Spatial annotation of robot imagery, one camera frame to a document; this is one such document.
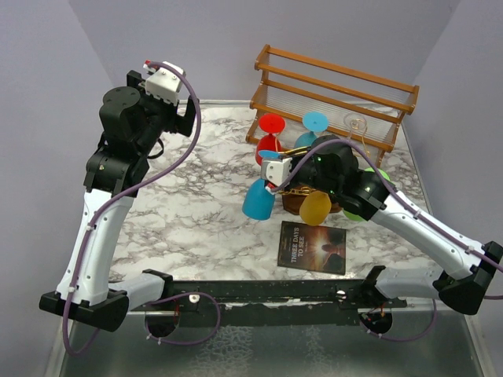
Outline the yellow plastic wine glass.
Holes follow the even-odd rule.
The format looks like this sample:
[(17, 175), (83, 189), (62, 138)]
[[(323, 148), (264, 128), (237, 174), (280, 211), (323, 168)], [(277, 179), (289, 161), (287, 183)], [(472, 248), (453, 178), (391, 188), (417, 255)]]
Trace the yellow plastic wine glass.
[(313, 191), (306, 196), (299, 208), (299, 216), (310, 226), (320, 225), (329, 215), (332, 202), (329, 195), (321, 191)]

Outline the gold wire wine glass rack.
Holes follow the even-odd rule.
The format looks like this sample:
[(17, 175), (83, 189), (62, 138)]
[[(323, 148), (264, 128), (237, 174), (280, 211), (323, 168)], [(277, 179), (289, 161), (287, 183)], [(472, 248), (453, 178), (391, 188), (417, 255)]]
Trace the gold wire wine glass rack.
[[(294, 149), (285, 149), (279, 152), (281, 158), (303, 156), (307, 152), (307, 147), (299, 147)], [(280, 191), (282, 195), (282, 204), (284, 210), (290, 214), (299, 215), (299, 209), (306, 197), (314, 192), (314, 189), (309, 186), (297, 185), (294, 188), (287, 188), (285, 191)]]

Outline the light blue plastic wine glass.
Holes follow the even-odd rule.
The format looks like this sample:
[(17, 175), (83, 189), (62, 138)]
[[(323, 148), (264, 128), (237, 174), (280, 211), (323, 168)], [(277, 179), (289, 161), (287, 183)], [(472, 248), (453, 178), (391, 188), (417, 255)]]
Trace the light blue plastic wine glass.
[(303, 116), (302, 124), (307, 132), (296, 139), (294, 148), (311, 146), (317, 139), (317, 133), (327, 130), (329, 120), (326, 115), (320, 112), (308, 112)]

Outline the green plastic wine glass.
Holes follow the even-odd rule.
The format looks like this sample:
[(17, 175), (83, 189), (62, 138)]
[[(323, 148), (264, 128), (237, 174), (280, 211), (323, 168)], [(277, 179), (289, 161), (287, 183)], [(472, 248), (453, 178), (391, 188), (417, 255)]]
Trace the green plastic wine glass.
[(360, 170), (356, 178), (344, 189), (343, 214), (352, 221), (368, 221), (390, 193), (372, 167)]

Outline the clear wine glass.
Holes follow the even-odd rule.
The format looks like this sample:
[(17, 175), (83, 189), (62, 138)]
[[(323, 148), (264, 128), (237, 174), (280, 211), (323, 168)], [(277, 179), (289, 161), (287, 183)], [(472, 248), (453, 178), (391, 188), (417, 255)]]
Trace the clear wine glass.
[(349, 139), (364, 142), (368, 131), (368, 123), (364, 115), (359, 113), (348, 113), (343, 117), (343, 124), (347, 128)]

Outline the red plastic wine glass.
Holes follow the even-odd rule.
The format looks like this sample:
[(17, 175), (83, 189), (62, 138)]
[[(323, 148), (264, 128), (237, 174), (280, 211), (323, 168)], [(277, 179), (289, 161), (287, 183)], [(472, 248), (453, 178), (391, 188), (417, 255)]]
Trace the red plastic wine glass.
[(277, 114), (268, 113), (259, 119), (259, 128), (266, 133), (266, 135), (259, 140), (255, 150), (255, 161), (257, 164), (261, 165), (263, 158), (259, 155), (260, 151), (282, 151), (278, 135), (284, 130), (285, 121)]

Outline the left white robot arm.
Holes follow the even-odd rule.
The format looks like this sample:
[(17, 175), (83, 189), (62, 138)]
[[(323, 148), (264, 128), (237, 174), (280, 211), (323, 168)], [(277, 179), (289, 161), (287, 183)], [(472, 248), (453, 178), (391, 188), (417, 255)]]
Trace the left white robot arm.
[(99, 118), (103, 133), (86, 163), (83, 216), (67, 270), (55, 291), (42, 295), (39, 308), (58, 316), (116, 331), (127, 312), (145, 303), (162, 310), (174, 298), (166, 285), (171, 277), (147, 269), (139, 276), (111, 284), (108, 275), (119, 233), (140, 184), (149, 170), (151, 153), (169, 132), (190, 136), (194, 103), (178, 114), (178, 68), (151, 68), (147, 78), (129, 71), (127, 84), (103, 96)]

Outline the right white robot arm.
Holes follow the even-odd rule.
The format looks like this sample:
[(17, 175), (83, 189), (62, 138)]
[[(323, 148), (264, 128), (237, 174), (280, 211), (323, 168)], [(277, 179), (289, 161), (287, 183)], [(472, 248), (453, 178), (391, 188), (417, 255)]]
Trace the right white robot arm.
[(364, 152), (335, 135), (318, 137), (309, 146), (287, 152), (264, 150), (260, 177), (248, 189), (242, 211), (254, 220), (267, 220), (275, 197), (285, 189), (305, 185), (328, 205), (391, 230), (428, 255), (434, 269), (374, 267), (356, 291), (365, 307), (378, 307), (393, 298), (429, 298), (466, 315), (475, 315), (496, 271), (502, 247), (463, 236), (422, 211), (373, 167), (363, 170), (357, 158)]

